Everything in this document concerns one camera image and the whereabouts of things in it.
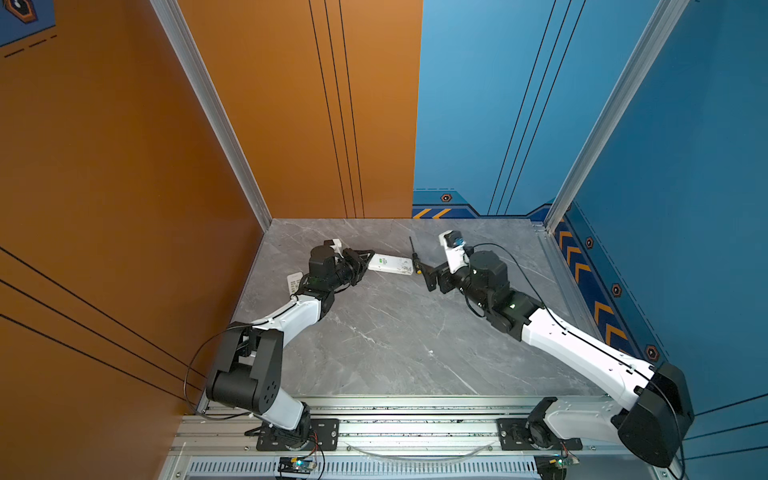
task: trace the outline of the black stripe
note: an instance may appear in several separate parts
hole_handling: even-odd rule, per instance
[[[13,257],[13,259],[14,259],[14,260],[17,260],[19,263],[21,263],[22,265],[26,266],[27,268],[29,268],[29,269],[30,269],[30,270],[32,270],[33,272],[37,273],[39,276],[42,276],[42,277],[43,277],[43,278],[45,278],[47,281],[49,281],[49,282],[53,283],[54,285],[56,285],[56,286],[57,286],[57,287],[59,287],[60,289],[64,290],[66,293],[69,293],[69,294],[70,294],[70,295],[72,295],[74,298],[76,298],[76,299],[80,300],[82,303],[85,303],[86,305],[88,305],[88,306],[89,306],[89,307],[91,307],[92,309],[96,310],[96,311],[97,311],[97,312],[99,312],[101,315],[104,315],[104,316],[106,316],[108,319],[112,320],[113,322],[115,322],[115,323],[116,323],[116,324],[118,324],[119,326],[123,327],[123,328],[124,328],[124,329],[126,329],[127,331],[129,331],[129,332],[133,333],[135,336],[139,337],[139,338],[140,338],[140,339],[142,339],[143,341],[145,341],[145,342],[149,343],[149,344],[150,344],[150,345],[152,345],[154,348],[156,348],[156,349],[160,350],[162,353],[165,353],[165,354],[166,354],[166,355],[168,355],[170,358],[172,358],[172,359],[176,360],[177,362],[179,362],[181,365],[183,365],[183,366],[189,366],[189,365],[187,365],[186,363],[184,363],[184,362],[182,362],[181,360],[179,360],[177,357],[175,357],[175,356],[171,355],[171,354],[170,354],[169,352],[167,352],[166,350],[163,350],[162,348],[160,348],[160,347],[159,347],[159,346],[157,346],[156,344],[154,344],[154,343],[150,342],[148,339],[146,339],[145,337],[143,337],[143,336],[142,336],[142,335],[140,335],[139,333],[137,333],[137,332],[133,331],[133,330],[132,330],[132,329],[130,329],[128,326],[124,325],[123,323],[120,323],[120,322],[118,322],[118,321],[117,321],[117,320],[116,320],[116,319],[115,319],[113,316],[111,316],[111,315],[107,314],[107,313],[106,313],[105,311],[103,311],[102,309],[100,309],[100,308],[96,307],[96,306],[95,306],[93,303],[91,303],[91,302],[88,302],[86,299],[84,299],[83,297],[79,296],[78,294],[76,294],[75,292],[73,292],[72,290],[70,290],[69,288],[67,288],[66,286],[63,286],[63,285],[61,285],[61,284],[60,284],[59,282],[57,282],[56,280],[53,280],[51,277],[49,277],[48,275],[44,274],[44,273],[43,273],[43,272],[41,272],[40,270],[38,270],[38,269],[34,268],[34,267],[33,267],[32,265],[30,265],[29,263],[26,263],[26,262],[25,262],[24,260],[22,260],[21,258],[17,257],[17,256],[16,256],[16,255],[14,255],[13,253],[11,253],[11,252],[7,251],[5,248],[3,248],[3,247],[0,247],[0,250],[1,250],[1,251],[3,251],[4,253],[8,254],[10,257]],[[192,369],[192,371],[193,371],[193,372],[195,372],[196,374],[198,374],[198,375],[202,376],[203,378],[205,378],[205,375],[203,375],[202,373],[198,372],[197,370],[195,370],[195,369]]]
[[[339,93],[339,74],[336,72],[336,56],[333,54],[333,39],[331,38],[331,21],[328,18],[328,2],[323,0],[326,6],[326,22],[328,23],[328,41],[331,44],[331,60],[333,61],[333,77],[336,79],[336,98],[339,100],[339,118],[341,118],[341,134],[344,138],[344,154],[346,155],[346,172],[349,174],[349,190],[352,192],[352,212],[357,218],[357,205],[355,202],[355,187],[352,186],[352,167],[349,165],[349,150],[346,147],[346,129],[344,128],[344,112],[341,111],[341,94]]]
[[[438,204],[413,204],[414,207],[424,207],[424,208],[435,208],[442,210],[444,208],[447,208],[444,204],[438,205]],[[472,210],[472,213],[477,215],[478,218],[526,218],[530,217],[532,214],[535,214],[538,210],[540,210],[543,207],[551,207],[552,204],[542,204],[539,207],[536,207],[535,209],[531,210],[527,214],[523,215],[481,215],[475,208],[470,204],[450,204],[449,207],[456,208],[456,207],[467,207],[468,209]]]
[[[536,59],[533,61],[533,67],[531,67],[531,75],[528,77],[528,84],[525,85],[525,93],[523,94],[523,100],[520,102],[520,110],[518,110],[518,117],[515,119],[515,126],[512,128],[512,135],[509,137],[509,143],[507,144],[507,151],[504,154],[504,161],[502,161],[502,167],[498,170],[498,178],[496,179],[496,186],[493,189],[493,195],[491,196],[491,203],[488,205],[488,213],[491,214],[491,207],[493,207],[493,199],[496,198],[496,190],[498,190],[498,182],[502,181],[502,173],[504,172],[504,166],[507,164],[507,155],[509,155],[509,148],[512,146],[512,139],[515,138],[515,130],[518,128],[518,122],[520,121],[520,114],[523,112],[523,105],[525,104],[525,98],[528,96],[528,88],[531,86],[531,79],[533,78],[533,72],[536,70],[536,64],[538,63],[538,56],[541,54],[541,46],[544,45],[544,39],[547,36],[547,30],[549,29],[549,22],[552,20],[552,12],[554,12],[554,4],[557,0],[552,2],[552,9],[549,11],[549,18],[547,18],[547,24],[544,27],[544,34],[541,35],[541,43],[538,44],[538,51],[536,52]]]
[[[752,402],[753,400],[762,399],[763,397],[767,397],[767,396],[768,396],[768,393],[764,393],[762,395],[754,396],[754,397],[752,397],[750,399],[739,400],[738,402],[729,403],[728,405],[723,405],[721,407],[717,407],[716,409],[705,410],[705,411],[703,411],[701,413],[697,413],[696,416],[704,415],[705,413],[716,412],[717,410],[727,409],[728,407],[732,407],[732,406],[735,406],[735,405],[740,405],[742,403]]]
[[[752,447],[751,449],[731,450],[730,452],[710,453],[709,455],[699,455],[697,457],[687,457],[686,460],[696,460],[697,458],[717,457],[719,455],[729,455],[731,453],[752,452],[754,450],[768,449],[768,445]]]
[[[339,171],[339,188],[341,188],[341,199],[344,202],[344,216],[349,218],[346,212],[346,196],[344,195],[344,183],[341,181],[341,165],[339,165],[339,152],[336,150],[336,136],[333,135],[333,122],[331,121],[331,106],[328,103],[328,90],[326,90],[326,76],[323,74],[323,60],[320,59],[320,44],[317,42],[317,29],[315,28],[315,15],[312,13],[312,1],[306,0],[310,6],[310,17],[312,19],[312,30],[315,32],[315,46],[317,47],[317,62],[320,64],[320,78],[323,79],[323,92],[326,94],[326,108],[328,109],[328,124],[331,126],[331,140],[333,141],[333,153],[336,155],[336,169]]]
[[[9,53],[9,54],[5,55],[3,58],[8,58],[8,57],[10,57],[11,55],[16,55],[17,53],[20,53],[20,52],[22,52],[22,51],[24,51],[24,49],[23,49],[23,48],[22,48],[21,50],[12,51],[11,53]]]
[[[560,34],[563,32],[563,25],[565,25],[565,19],[568,17],[568,11],[571,9],[571,3],[573,0],[568,0],[568,7],[565,9],[565,15],[563,15],[563,21],[560,24],[560,29],[558,29],[558,36],[554,38],[554,45],[552,45],[552,52],[549,54],[549,60],[547,60],[547,67],[544,69],[544,74],[541,76],[541,82],[538,84],[538,90],[536,91],[536,98],[533,100],[533,106],[531,107],[531,113],[528,116],[528,121],[525,122],[525,129],[523,130],[523,135],[520,137],[520,144],[518,145],[518,151],[515,153],[515,160],[512,162],[512,168],[509,169],[509,175],[507,176],[507,182],[504,184],[504,190],[502,191],[502,198],[498,202],[498,208],[496,208],[496,214],[498,215],[498,212],[502,209],[502,201],[504,201],[504,196],[507,193],[507,187],[509,186],[509,180],[512,178],[512,172],[515,171],[515,164],[518,161],[518,155],[520,154],[520,148],[523,145],[523,140],[525,139],[525,134],[528,133],[528,125],[531,123],[531,118],[533,117],[533,112],[536,110],[536,103],[538,102],[538,96],[541,93],[541,87],[544,86],[544,80],[547,78],[547,72],[549,71],[549,64],[552,62],[552,56],[554,55],[554,50],[558,46],[558,40],[560,40]]]
[[[725,433],[725,432],[732,432],[733,430],[747,429],[749,427],[754,427],[754,426],[762,425],[764,423],[768,423],[768,420],[763,420],[762,422],[750,423],[748,425],[740,425],[740,426],[737,426],[737,427],[733,427],[731,429],[718,430],[717,432],[704,433],[703,435],[696,435],[695,437],[689,437],[686,440],[700,439],[701,437],[708,437],[710,435],[717,435],[718,433]]]
[[[125,375],[128,375],[128,376],[130,376],[131,378],[138,380],[139,382],[142,382],[142,383],[146,383],[147,385],[149,385],[149,386],[151,386],[151,387],[154,387],[154,388],[156,388],[156,389],[158,389],[158,390],[160,390],[160,391],[162,391],[162,392],[166,392],[168,395],[174,396],[174,397],[176,397],[177,399],[181,400],[182,402],[184,401],[184,399],[182,399],[180,396],[176,395],[175,393],[171,393],[171,392],[168,392],[166,389],[163,389],[163,388],[161,388],[161,387],[159,387],[159,386],[157,386],[157,385],[155,385],[155,384],[153,384],[153,383],[150,383],[150,382],[148,382],[147,380],[144,380],[144,379],[140,379],[139,377],[137,377],[136,375],[134,375],[134,374],[132,374],[132,373],[128,373],[128,372],[126,372],[126,371],[125,371],[125,370],[123,370],[123,369],[119,369],[118,367],[116,367],[116,366],[114,366],[114,365],[111,365],[111,364],[109,364],[109,363],[106,363],[104,360],[100,360],[100,359],[97,359],[95,356],[92,356],[92,355],[88,355],[86,352],[83,352],[82,350],[76,349],[76,348],[74,348],[73,346],[71,346],[71,345],[68,345],[67,343],[64,343],[64,342],[62,342],[61,340],[57,340],[57,339],[53,338],[52,336],[46,335],[46,334],[44,334],[43,332],[41,332],[41,331],[39,331],[39,330],[35,330],[35,329],[33,329],[32,327],[25,325],[24,323],[21,323],[21,322],[19,322],[19,321],[17,321],[17,320],[14,320],[14,319],[12,319],[10,316],[7,316],[7,315],[3,315],[2,313],[0,313],[0,316],[1,316],[2,318],[4,318],[4,319],[8,320],[9,322],[13,322],[13,323],[15,323],[15,324],[16,324],[16,325],[18,325],[18,326],[23,326],[24,328],[26,328],[27,330],[29,330],[29,331],[31,331],[31,332],[35,332],[35,333],[37,333],[39,336],[43,336],[43,337],[45,337],[45,338],[47,338],[47,339],[49,339],[49,340],[52,340],[52,341],[54,341],[54,342],[58,343],[58,344],[59,344],[59,345],[61,345],[61,346],[65,346],[65,347],[67,347],[67,348],[68,348],[68,349],[70,349],[70,350],[74,350],[75,352],[77,352],[77,353],[80,353],[81,355],[85,355],[85,356],[87,356],[89,359],[92,359],[92,360],[96,360],[96,361],[97,361],[97,362],[99,362],[100,364],[102,364],[102,365],[106,365],[106,366],[108,366],[108,367],[109,367],[109,368],[111,368],[111,369],[115,369],[115,370],[117,370],[118,372],[124,373]]]
[[[55,27],[55,26],[56,26],[56,25],[51,25],[50,27],[45,27],[45,28],[43,28],[42,30],[34,31],[34,32],[30,33],[30,34],[24,35],[23,37],[14,38],[13,40],[11,40],[11,41],[7,41],[6,43],[4,43],[4,44],[0,45],[0,47],[5,47],[6,45],[10,45],[11,43],[13,43],[13,42],[15,42],[15,41],[19,41],[19,40],[22,40],[23,38],[31,37],[31,36],[33,36],[33,35],[37,35],[38,33],[42,32],[42,31],[50,30],[51,28],[53,28],[53,27]]]
[[[129,350],[129,349],[127,349],[127,348],[125,348],[125,347],[124,347],[124,346],[122,346],[121,344],[119,344],[119,343],[117,343],[117,342],[114,342],[114,341],[110,340],[109,338],[107,338],[107,337],[106,337],[106,336],[104,336],[104,335],[101,335],[99,332],[97,332],[97,331],[93,330],[92,328],[90,328],[90,327],[88,327],[88,326],[86,326],[86,325],[83,325],[82,323],[78,322],[77,320],[73,319],[72,317],[70,317],[70,316],[68,316],[68,315],[65,315],[64,313],[60,312],[59,310],[56,310],[54,307],[52,307],[52,306],[48,305],[47,303],[43,302],[42,300],[38,300],[38,299],[34,298],[34,297],[33,297],[32,295],[30,295],[29,293],[26,293],[24,290],[21,290],[21,289],[19,289],[19,288],[15,287],[15,286],[11,285],[10,283],[8,283],[8,282],[6,282],[5,280],[3,280],[2,278],[0,278],[0,283],[2,283],[3,285],[5,285],[5,286],[7,286],[7,287],[10,287],[10,288],[12,288],[12,289],[13,289],[13,290],[15,290],[16,292],[19,292],[21,295],[23,295],[23,296],[26,296],[26,297],[27,297],[27,298],[29,298],[30,300],[33,300],[33,301],[35,301],[36,303],[38,303],[38,304],[40,304],[40,305],[44,306],[44,307],[45,307],[45,308],[47,308],[48,310],[51,310],[52,312],[54,312],[54,313],[57,313],[59,316],[63,316],[65,319],[69,320],[70,322],[73,322],[73,323],[74,323],[75,325],[77,325],[77,326],[80,326],[80,327],[82,327],[82,328],[86,329],[88,332],[91,332],[91,333],[93,333],[94,335],[98,336],[99,338],[102,338],[102,339],[104,339],[104,340],[107,340],[109,343],[111,343],[112,345],[116,346],[117,348],[123,349],[124,351],[126,351],[126,352],[130,353],[131,355],[135,356],[136,358],[138,358],[138,359],[141,359],[141,360],[144,360],[146,363],[149,363],[149,364],[150,364],[150,365],[152,365],[153,367],[155,367],[155,368],[158,368],[158,369],[160,369],[160,370],[162,370],[162,371],[166,372],[168,375],[170,375],[170,376],[174,377],[175,379],[179,379],[179,380],[181,380],[182,382],[184,381],[184,379],[182,379],[181,377],[174,375],[173,373],[171,373],[171,372],[167,371],[166,369],[164,369],[163,367],[161,367],[161,366],[157,365],[156,363],[152,363],[151,361],[149,361],[149,360],[145,359],[143,356],[141,356],[141,355],[139,355],[139,354],[137,354],[137,353],[134,353],[134,352],[132,352],[131,350]],[[200,387],[197,387],[197,386],[195,386],[195,385],[192,385],[191,383],[190,383],[189,385],[190,385],[190,386],[193,386],[194,388],[196,388],[196,389],[198,389],[198,390],[200,390],[201,392],[203,391],[203,389],[201,389]]]
[[[352,82],[349,81],[349,59],[346,57],[346,36],[344,35],[344,15],[341,11],[341,0],[339,0],[339,17],[341,18],[341,39],[344,43],[344,63],[346,64],[346,85],[349,87],[349,110],[352,112],[352,133],[355,138],[355,160],[357,162],[357,181],[360,185],[360,206],[362,207],[362,217],[366,217],[366,202],[362,197],[362,178],[360,177],[360,153],[357,151],[357,129],[355,128],[355,109],[352,106]]]
[[[520,181],[520,175],[523,173],[523,168],[525,168],[525,161],[528,159],[528,154],[531,153],[531,146],[533,145],[533,140],[536,139],[536,133],[538,132],[538,126],[541,125],[541,119],[544,118],[544,112],[547,110],[547,104],[549,104],[549,97],[552,95],[552,91],[554,90],[554,84],[558,81],[558,75],[560,74],[560,69],[563,66],[563,60],[565,60],[565,55],[568,53],[568,47],[571,46],[571,40],[573,40],[574,33],[576,32],[576,27],[578,26],[578,21],[581,19],[581,13],[584,11],[584,5],[587,4],[587,0],[584,0],[584,3],[581,4],[581,10],[578,12],[578,17],[576,17],[576,23],[574,23],[574,29],[571,31],[571,37],[568,39],[568,43],[565,44],[565,51],[563,52],[563,58],[560,59],[560,64],[558,66],[557,73],[554,74],[554,80],[552,81],[552,86],[549,88],[549,93],[547,94],[547,101],[544,102],[544,107],[541,109],[541,116],[538,118],[538,123],[536,124],[536,129],[533,130],[533,137],[531,137],[531,143],[528,144],[528,149],[525,152],[525,157],[523,157],[523,164],[520,166],[520,171],[518,172],[518,178],[515,180],[515,186],[512,188],[512,193],[509,194],[509,200],[507,200],[507,207],[504,209],[504,215],[507,214],[507,210],[509,209],[509,204],[512,202],[512,195],[515,194],[515,190],[518,187],[518,182]]]

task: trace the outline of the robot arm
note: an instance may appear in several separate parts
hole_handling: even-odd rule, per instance
[[[534,445],[547,449],[570,438],[623,443],[644,461],[667,467],[694,420],[683,373],[658,369],[564,321],[544,304],[512,290],[507,267],[490,251],[464,245],[461,232],[439,235],[447,261],[422,265],[429,290],[458,289],[499,331],[537,347],[589,378],[610,398],[543,399],[528,417]]]
[[[372,250],[341,250],[338,240],[313,248],[310,271],[288,303],[252,323],[233,323],[243,328],[223,334],[207,377],[207,397],[250,410],[288,445],[303,445],[310,411],[280,387],[283,348],[328,313],[339,289],[362,279],[372,255]],[[254,357],[253,365],[242,361],[248,356]]]
[[[665,363],[650,363],[605,345],[564,321],[540,301],[509,286],[507,266],[490,251],[464,245],[461,232],[440,234],[447,261],[422,265],[427,288],[458,289],[479,306],[497,330],[560,359],[608,396],[602,399],[548,397],[528,416],[531,442],[540,449],[562,440],[589,438],[623,443],[644,461],[667,467],[680,448],[694,415],[683,373]],[[320,321],[335,293],[362,279],[372,250],[341,251],[326,241],[312,249],[310,271],[286,305],[263,319],[223,334],[207,377],[209,399],[261,416],[283,443],[304,445],[310,412],[280,388],[283,347]],[[253,365],[242,362],[254,356]]]

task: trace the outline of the orange chevron decal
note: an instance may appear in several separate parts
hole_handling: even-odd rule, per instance
[[[578,274],[582,270],[586,270],[588,272],[591,272],[592,269],[589,267],[589,265],[584,265],[583,263],[576,262],[576,272],[574,276],[576,277],[576,283],[578,283]]]
[[[563,250],[563,237],[571,237],[573,238],[574,234],[571,232],[566,232],[565,230],[560,232],[560,250]]]
[[[421,218],[423,214],[426,214],[429,212],[431,208],[425,208],[424,210],[418,212],[416,215],[413,216],[413,218]]]
[[[449,211],[451,211],[451,209],[450,209],[450,208],[446,208],[446,209],[444,209],[442,212],[440,212],[439,214],[435,215],[435,216],[434,216],[434,217],[432,217],[432,218],[440,218],[440,217],[442,217],[443,215],[445,215],[446,213],[448,213]]]
[[[604,312],[608,312],[611,315],[614,315],[614,311],[612,308],[610,308],[608,305],[600,302],[594,303],[594,322],[598,325],[600,325],[600,310],[603,310]]]
[[[566,250],[568,252],[568,258],[566,261],[568,262],[568,266],[571,266],[571,253],[581,253],[581,250],[579,250],[577,247],[568,247]]]
[[[621,338],[623,338],[625,340],[627,339],[627,335],[624,332],[622,332],[621,330],[619,330],[618,328],[616,328],[613,325],[606,324],[605,325],[605,342],[608,345],[611,344],[611,334],[612,333],[615,334],[615,335],[619,335]]]

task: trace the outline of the vent grille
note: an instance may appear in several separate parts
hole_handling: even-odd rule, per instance
[[[330,477],[379,477],[396,476],[400,478],[414,478],[417,476],[429,476],[431,478],[465,478],[469,476],[506,477],[510,474],[520,474],[532,478],[539,478],[536,471],[536,463],[532,457],[523,457],[519,460],[507,460],[505,458],[493,460],[468,460],[461,463],[449,462],[387,462],[372,459],[344,459],[332,460],[326,467],[326,475]]]
[[[197,457],[190,463],[187,474],[200,476],[210,473],[230,473],[245,474],[242,476],[274,477],[275,468],[276,463],[273,458],[262,460],[244,457]]]
[[[187,476],[274,478],[277,457],[193,457]],[[540,478],[532,456],[483,457],[461,463],[387,462],[374,458],[328,457],[323,480],[334,478]]]

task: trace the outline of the gray marble tabletop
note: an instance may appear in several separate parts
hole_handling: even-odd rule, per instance
[[[548,306],[570,319],[528,220],[322,219],[272,222],[233,320],[255,320],[287,302],[286,277],[306,273],[310,250],[324,240],[409,257],[411,236],[422,262],[435,266],[445,261],[437,235],[446,230],[462,231],[468,244],[510,250]],[[508,256],[497,253],[510,262],[512,288],[534,295]],[[421,275],[373,271],[286,347],[282,382],[288,393],[308,396],[602,394],[554,357],[472,315],[458,291],[429,292]]]

